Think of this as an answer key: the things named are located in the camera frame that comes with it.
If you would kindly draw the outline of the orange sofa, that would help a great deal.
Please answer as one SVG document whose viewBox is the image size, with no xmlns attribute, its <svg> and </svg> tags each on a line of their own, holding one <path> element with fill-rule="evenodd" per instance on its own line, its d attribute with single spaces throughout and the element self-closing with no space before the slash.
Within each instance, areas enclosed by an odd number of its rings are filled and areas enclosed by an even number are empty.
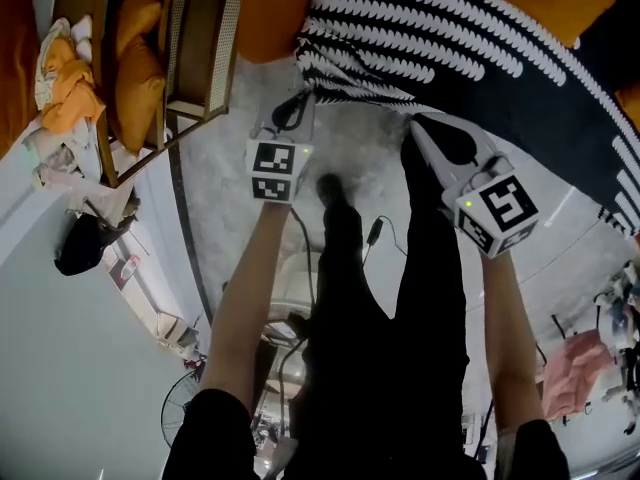
<svg viewBox="0 0 640 480">
<path fill-rule="evenodd" d="M 294 56 L 297 62 L 298 36 L 310 1 L 242 0 L 242 57 L 267 63 Z M 618 102 L 615 92 L 640 80 L 640 0 L 616 0 L 567 48 L 577 52 L 595 80 Z"/>
</svg>

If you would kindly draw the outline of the clear bottle red cap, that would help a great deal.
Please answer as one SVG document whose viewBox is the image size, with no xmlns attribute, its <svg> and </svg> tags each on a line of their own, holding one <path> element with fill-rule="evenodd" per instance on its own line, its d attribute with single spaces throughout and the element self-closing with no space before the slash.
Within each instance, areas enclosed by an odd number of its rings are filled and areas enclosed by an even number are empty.
<svg viewBox="0 0 640 480">
<path fill-rule="evenodd" d="M 140 265 L 140 262 L 141 259 L 134 254 L 130 255 L 129 258 L 124 262 L 119 274 L 119 282 L 122 285 L 125 285 L 128 280 L 134 275 Z"/>
</svg>

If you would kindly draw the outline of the white floral cloth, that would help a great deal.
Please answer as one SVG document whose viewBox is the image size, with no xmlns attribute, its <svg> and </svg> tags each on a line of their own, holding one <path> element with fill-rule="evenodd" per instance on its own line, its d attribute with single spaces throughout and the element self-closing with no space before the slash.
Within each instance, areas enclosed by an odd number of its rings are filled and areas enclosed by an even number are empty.
<svg viewBox="0 0 640 480">
<path fill-rule="evenodd" d="M 113 189 L 101 183 L 103 168 L 93 123 L 82 119 L 71 130 L 54 134 L 36 118 L 18 142 L 36 189 L 61 190 L 70 210 L 100 215 L 112 225 L 120 223 L 133 185 Z"/>
</svg>

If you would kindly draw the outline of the black white striped blanket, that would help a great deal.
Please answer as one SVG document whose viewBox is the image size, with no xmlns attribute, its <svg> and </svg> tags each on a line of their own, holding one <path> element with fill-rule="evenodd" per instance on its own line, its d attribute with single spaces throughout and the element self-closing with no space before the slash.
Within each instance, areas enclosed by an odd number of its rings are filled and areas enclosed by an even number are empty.
<svg viewBox="0 0 640 480">
<path fill-rule="evenodd" d="M 311 0 L 296 58 L 324 104 L 440 112 L 526 151 L 640 235 L 640 128 L 576 51 L 504 0 Z"/>
</svg>

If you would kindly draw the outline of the black backpack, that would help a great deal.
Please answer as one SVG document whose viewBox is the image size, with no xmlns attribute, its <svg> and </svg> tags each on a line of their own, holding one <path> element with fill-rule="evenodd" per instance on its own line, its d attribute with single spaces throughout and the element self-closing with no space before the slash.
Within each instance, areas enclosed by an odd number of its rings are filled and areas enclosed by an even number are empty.
<svg viewBox="0 0 640 480">
<path fill-rule="evenodd" d="M 114 244 L 137 219 L 141 200 L 135 192 L 129 196 L 124 216 L 117 225 L 111 224 L 88 199 L 83 200 L 91 212 L 83 213 L 70 228 L 54 265 L 64 276 L 71 277 L 95 268 L 108 246 Z"/>
</svg>

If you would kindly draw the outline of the flat orange pad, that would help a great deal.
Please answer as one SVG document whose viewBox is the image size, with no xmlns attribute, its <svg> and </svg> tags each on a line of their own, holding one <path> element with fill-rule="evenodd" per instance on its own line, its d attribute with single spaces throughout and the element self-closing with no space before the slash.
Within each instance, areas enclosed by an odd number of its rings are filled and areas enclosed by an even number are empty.
<svg viewBox="0 0 640 480">
<path fill-rule="evenodd" d="M 0 159 L 37 115 L 39 51 L 33 0 L 0 0 Z"/>
</svg>

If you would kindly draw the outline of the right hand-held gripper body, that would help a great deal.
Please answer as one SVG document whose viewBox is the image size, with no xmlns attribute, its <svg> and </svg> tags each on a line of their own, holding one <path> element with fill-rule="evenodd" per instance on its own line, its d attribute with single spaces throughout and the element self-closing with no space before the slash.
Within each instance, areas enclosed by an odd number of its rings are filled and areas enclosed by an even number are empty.
<svg viewBox="0 0 640 480">
<path fill-rule="evenodd" d="M 498 153 L 473 165 L 443 192 L 453 224 L 488 258 L 495 258 L 528 238 L 539 210 L 516 169 Z"/>
</svg>

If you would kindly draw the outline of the person's right forearm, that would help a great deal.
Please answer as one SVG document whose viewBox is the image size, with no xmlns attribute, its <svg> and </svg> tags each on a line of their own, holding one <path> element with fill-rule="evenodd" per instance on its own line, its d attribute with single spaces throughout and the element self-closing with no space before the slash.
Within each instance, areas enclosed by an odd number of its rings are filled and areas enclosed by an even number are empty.
<svg viewBox="0 0 640 480">
<path fill-rule="evenodd" d="M 481 258 L 486 363 L 500 432 L 543 418 L 536 387 L 537 346 L 512 257 Z"/>
</svg>

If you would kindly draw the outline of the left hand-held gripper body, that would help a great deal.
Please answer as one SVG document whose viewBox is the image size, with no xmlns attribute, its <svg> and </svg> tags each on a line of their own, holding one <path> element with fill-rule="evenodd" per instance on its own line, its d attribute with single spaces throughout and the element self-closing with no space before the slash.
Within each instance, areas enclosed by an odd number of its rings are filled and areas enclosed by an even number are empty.
<svg viewBox="0 0 640 480">
<path fill-rule="evenodd" d="M 294 141 L 269 127 L 260 128 L 245 148 L 251 195 L 266 202 L 293 202 L 314 146 Z"/>
</svg>

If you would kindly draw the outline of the orange cloth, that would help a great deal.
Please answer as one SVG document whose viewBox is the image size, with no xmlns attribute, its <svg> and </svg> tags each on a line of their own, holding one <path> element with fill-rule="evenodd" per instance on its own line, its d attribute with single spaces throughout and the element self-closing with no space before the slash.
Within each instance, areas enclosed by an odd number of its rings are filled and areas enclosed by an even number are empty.
<svg viewBox="0 0 640 480">
<path fill-rule="evenodd" d="M 81 120 L 96 124 L 105 104 L 95 93 L 92 67 L 77 56 L 69 37 L 52 41 L 44 62 L 45 74 L 53 75 L 51 97 L 41 111 L 42 127 L 52 134 L 71 131 Z"/>
</svg>

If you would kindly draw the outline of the person's left black shoe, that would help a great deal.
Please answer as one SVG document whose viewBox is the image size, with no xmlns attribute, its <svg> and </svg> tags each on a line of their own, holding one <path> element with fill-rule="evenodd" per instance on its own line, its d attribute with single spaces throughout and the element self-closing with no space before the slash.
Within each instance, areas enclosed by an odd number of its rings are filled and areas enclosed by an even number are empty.
<svg viewBox="0 0 640 480">
<path fill-rule="evenodd" d="M 322 175 L 316 183 L 316 192 L 322 205 L 328 209 L 348 203 L 341 179 L 333 173 Z"/>
</svg>

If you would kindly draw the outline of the person's black clothed body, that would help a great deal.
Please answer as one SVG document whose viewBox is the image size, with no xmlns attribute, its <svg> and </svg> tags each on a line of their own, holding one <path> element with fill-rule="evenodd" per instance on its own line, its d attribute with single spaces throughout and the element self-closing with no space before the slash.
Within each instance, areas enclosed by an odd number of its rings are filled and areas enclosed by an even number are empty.
<svg viewBox="0 0 640 480">
<path fill-rule="evenodd" d="M 514 431 L 497 429 L 492 474 L 464 452 L 469 358 L 457 237 L 441 210 L 441 185 L 412 136 L 400 158 L 410 222 L 393 316 L 367 283 L 362 222 L 350 196 L 345 191 L 347 204 L 324 207 L 305 380 L 290 403 L 297 447 L 282 480 L 570 480 L 544 413 Z M 199 384 L 162 480 L 260 480 L 252 415 L 234 396 Z"/>
</svg>

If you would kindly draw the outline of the pink cloth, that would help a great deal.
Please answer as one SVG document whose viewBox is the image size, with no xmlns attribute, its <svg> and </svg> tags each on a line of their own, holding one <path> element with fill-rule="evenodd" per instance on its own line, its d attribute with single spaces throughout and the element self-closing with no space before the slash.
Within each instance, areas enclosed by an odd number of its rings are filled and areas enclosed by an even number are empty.
<svg viewBox="0 0 640 480">
<path fill-rule="evenodd" d="M 566 338 L 544 368 L 544 418 L 552 422 L 583 412 L 599 377 L 613 364 L 597 329 Z"/>
</svg>

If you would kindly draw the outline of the round beige side table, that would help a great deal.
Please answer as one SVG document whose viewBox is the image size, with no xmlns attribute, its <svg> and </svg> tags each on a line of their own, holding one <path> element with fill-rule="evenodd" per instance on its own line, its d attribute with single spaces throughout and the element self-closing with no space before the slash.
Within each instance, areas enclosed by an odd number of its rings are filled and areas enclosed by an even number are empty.
<svg viewBox="0 0 640 480">
<path fill-rule="evenodd" d="M 289 256 L 276 274 L 266 333 L 273 338 L 293 341 L 300 337 L 316 299 L 319 252 L 312 252 L 308 267 L 306 252 Z"/>
</svg>

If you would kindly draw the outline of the orange pillow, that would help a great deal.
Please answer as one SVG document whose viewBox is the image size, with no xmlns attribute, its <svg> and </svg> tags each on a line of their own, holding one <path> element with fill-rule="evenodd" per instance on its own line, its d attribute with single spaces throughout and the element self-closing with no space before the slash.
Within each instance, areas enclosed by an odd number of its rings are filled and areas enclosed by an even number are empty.
<svg viewBox="0 0 640 480">
<path fill-rule="evenodd" d="M 165 88 L 162 66 L 140 36 L 135 36 L 117 61 L 114 85 L 115 135 L 127 151 L 142 150 Z"/>
<path fill-rule="evenodd" d="M 138 36 L 148 34 L 161 17 L 160 0 L 124 0 L 116 27 L 116 59 L 119 60 L 129 44 Z"/>
</svg>

